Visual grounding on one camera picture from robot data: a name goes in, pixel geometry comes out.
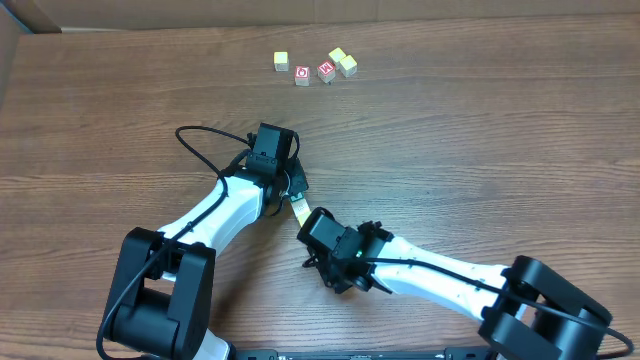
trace cream colored block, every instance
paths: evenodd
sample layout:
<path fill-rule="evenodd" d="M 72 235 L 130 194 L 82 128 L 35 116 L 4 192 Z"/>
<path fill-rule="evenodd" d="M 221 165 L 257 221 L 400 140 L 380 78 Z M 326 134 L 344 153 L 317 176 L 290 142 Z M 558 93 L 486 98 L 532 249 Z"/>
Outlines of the cream colored block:
<path fill-rule="evenodd" d="M 349 55 L 340 60 L 340 71 L 344 77 L 352 76 L 356 71 L 358 71 L 358 63 L 353 56 Z"/>
<path fill-rule="evenodd" d="M 296 66 L 294 78 L 296 85 L 309 86 L 311 84 L 311 71 L 306 66 Z"/>
<path fill-rule="evenodd" d="M 336 67 L 326 60 L 320 66 L 318 66 L 318 77 L 328 84 L 336 77 Z"/>
<path fill-rule="evenodd" d="M 346 56 L 347 54 L 345 54 L 344 51 L 342 51 L 342 49 L 340 48 L 335 48 L 332 52 L 329 53 L 329 59 L 331 59 L 333 65 L 335 65 L 338 69 L 340 69 L 340 60 L 344 59 Z"/>
<path fill-rule="evenodd" d="M 286 51 L 274 52 L 273 63 L 276 66 L 276 71 L 289 71 L 289 54 Z"/>

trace wood grain surface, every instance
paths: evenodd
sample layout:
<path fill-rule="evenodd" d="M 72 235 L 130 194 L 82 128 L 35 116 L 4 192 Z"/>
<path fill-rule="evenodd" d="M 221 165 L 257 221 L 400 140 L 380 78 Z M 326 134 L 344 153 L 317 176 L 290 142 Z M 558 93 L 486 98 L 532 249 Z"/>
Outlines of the wood grain surface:
<path fill-rule="evenodd" d="M 336 46 L 354 78 L 300 88 L 273 70 L 273 51 L 317 66 Z M 0 115 L 0 357 L 97 358 L 124 235 L 215 184 L 174 129 L 261 121 L 300 134 L 312 206 L 465 261 L 538 258 L 640 341 L 639 95 L 636 15 L 24 36 Z M 186 138 L 216 164 L 241 149 Z M 332 294 L 301 268 L 297 230 L 287 209 L 220 256 L 215 334 L 288 351 L 482 344 L 432 303 Z"/>

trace toy block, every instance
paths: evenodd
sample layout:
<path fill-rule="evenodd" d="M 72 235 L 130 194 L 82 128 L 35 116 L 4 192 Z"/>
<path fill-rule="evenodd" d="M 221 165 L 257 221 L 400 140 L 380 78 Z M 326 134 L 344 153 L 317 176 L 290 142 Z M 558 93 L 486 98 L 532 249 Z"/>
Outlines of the toy block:
<path fill-rule="evenodd" d="M 274 52 L 273 63 L 276 71 L 289 71 L 289 54 L 286 51 Z"/>
<path fill-rule="evenodd" d="M 340 71 L 344 77 L 349 77 L 358 71 L 358 63 L 355 61 L 353 56 L 349 55 L 340 60 Z"/>
<path fill-rule="evenodd" d="M 329 53 L 329 59 L 331 59 L 333 65 L 338 69 L 340 69 L 340 60 L 344 59 L 346 56 L 347 54 L 345 54 L 340 48 L 335 48 Z"/>
<path fill-rule="evenodd" d="M 318 77 L 328 84 L 336 77 L 336 68 L 331 65 L 329 60 L 326 60 L 320 66 L 318 66 Z"/>
<path fill-rule="evenodd" d="M 309 68 L 306 66 L 296 66 L 296 74 L 294 76 L 296 85 L 309 86 L 311 83 L 311 74 Z"/>

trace wooden table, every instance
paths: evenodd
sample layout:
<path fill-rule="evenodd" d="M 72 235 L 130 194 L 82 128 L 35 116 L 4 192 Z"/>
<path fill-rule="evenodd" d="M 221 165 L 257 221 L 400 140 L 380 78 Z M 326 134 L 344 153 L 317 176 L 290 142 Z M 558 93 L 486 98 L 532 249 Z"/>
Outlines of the wooden table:
<path fill-rule="evenodd" d="M 354 78 L 300 88 L 273 70 L 273 51 L 317 66 L 336 46 Z M 312 206 L 465 261 L 538 258 L 640 341 L 640 16 L 585 16 L 23 36 L 0 117 L 0 356 L 96 358 L 124 235 L 215 184 L 174 129 L 261 121 L 300 133 Z M 187 139 L 220 165 L 241 149 Z M 214 333 L 290 351 L 482 344 L 432 303 L 331 293 L 297 230 L 287 209 L 225 250 Z"/>

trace wall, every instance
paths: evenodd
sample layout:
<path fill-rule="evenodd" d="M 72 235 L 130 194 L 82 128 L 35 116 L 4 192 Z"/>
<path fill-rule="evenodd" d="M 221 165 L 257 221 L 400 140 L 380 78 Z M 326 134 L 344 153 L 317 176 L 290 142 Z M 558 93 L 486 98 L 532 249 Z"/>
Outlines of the wall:
<path fill-rule="evenodd" d="M 0 4 L 0 108 L 2 108 L 4 92 L 9 81 L 18 38 L 24 33 L 18 22 Z"/>
<path fill-rule="evenodd" d="M 39 32 L 640 12 L 639 0 L 5 1 Z"/>

